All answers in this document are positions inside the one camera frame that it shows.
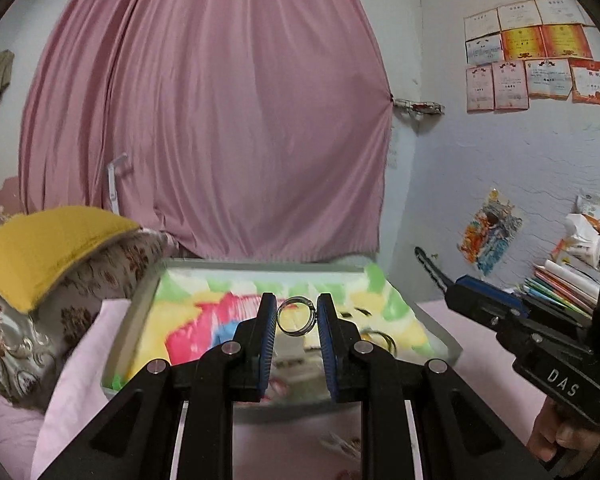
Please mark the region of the right hand on handle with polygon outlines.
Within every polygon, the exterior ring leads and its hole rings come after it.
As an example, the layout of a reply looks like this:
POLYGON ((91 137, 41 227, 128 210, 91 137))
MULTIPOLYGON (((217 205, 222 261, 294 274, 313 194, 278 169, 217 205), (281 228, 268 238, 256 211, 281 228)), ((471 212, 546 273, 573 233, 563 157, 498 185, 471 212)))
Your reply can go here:
POLYGON ((542 462, 552 460, 558 448, 593 453, 600 445, 600 430, 588 429, 559 413, 558 404, 546 398, 536 415, 527 448, 542 462))

